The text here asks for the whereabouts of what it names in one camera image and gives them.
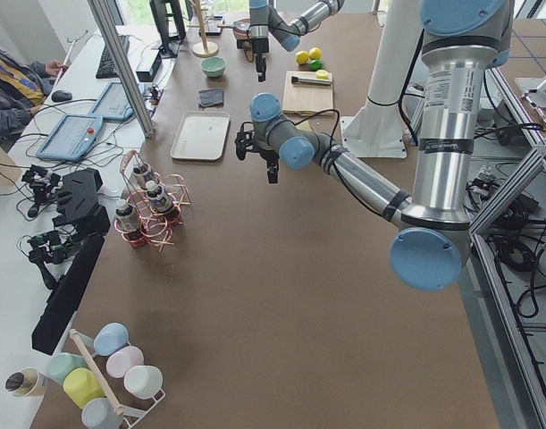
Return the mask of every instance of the hand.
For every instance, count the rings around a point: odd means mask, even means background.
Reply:
[[[35,105],[34,107],[31,107],[29,109],[29,114],[31,118],[34,118],[34,115],[38,113],[40,107],[42,107],[42,105]]]
[[[58,72],[61,69],[66,72],[68,70],[68,66],[66,64],[60,63],[58,60],[49,61],[45,65],[46,74],[48,76],[58,76]]]

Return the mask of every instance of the black mouse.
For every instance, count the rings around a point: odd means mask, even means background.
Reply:
[[[54,101],[55,103],[60,103],[61,101],[70,101],[72,100],[72,93],[58,89],[57,91],[52,93],[51,98],[52,101]]]

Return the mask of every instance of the folded cloth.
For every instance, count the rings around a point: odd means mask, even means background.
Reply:
[[[198,96],[200,107],[223,105],[225,101],[225,95],[221,88],[201,89],[200,91],[198,91]]]

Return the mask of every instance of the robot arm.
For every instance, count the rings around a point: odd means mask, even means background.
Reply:
[[[300,36],[317,28],[322,21],[336,14],[344,5],[344,0],[319,0],[302,13],[296,20],[287,24],[268,4],[267,0],[249,0],[250,41],[255,54],[258,81],[266,79],[266,60],[269,52],[269,30],[287,51],[293,51],[300,42]]]
[[[252,139],[240,136],[238,155],[259,152],[289,167],[313,160],[399,228],[391,266],[406,284],[438,290],[452,284],[469,255],[469,218],[463,207],[473,153],[479,97],[486,68],[505,63],[513,4],[491,0],[424,0],[422,60],[430,70],[425,89],[419,155],[412,194],[336,145],[331,136],[298,130],[271,94],[250,107]]]

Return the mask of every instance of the paper cup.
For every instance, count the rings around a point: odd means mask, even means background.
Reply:
[[[64,352],[57,354],[50,360],[46,373],[62,386],[68,374],[77,368],[88,368],[84,357]]]
[[[94,350],[100,356],[110,356],[130,341],[130,334],[123,324],[107,324],[94,339]]]
[[[123,377],[126,391],[141,400],[153,398],[161,390],[163,382],[159,368],[149,365],[134,366]]]
[[[91,400],[82,410],[82,424],[88,429],[119,429],[122,420],[106,398]]]
[[[46,387],[50,383],[48,377],[35,368],[24,368],[21,373],[24,376],[24,381],[18,389],[13,391],[14,396],[43,396],[45,394]]]
[[[86,368],[78,368],[69,373],[64,380],[63,389],[80,409],[84,409],[91,400],[105,396],[94,374]]]
[[[134,366],[144,365],[144,355],[135,346],[119,349],[108,358],[105,370],[113,378],[123,378]]]

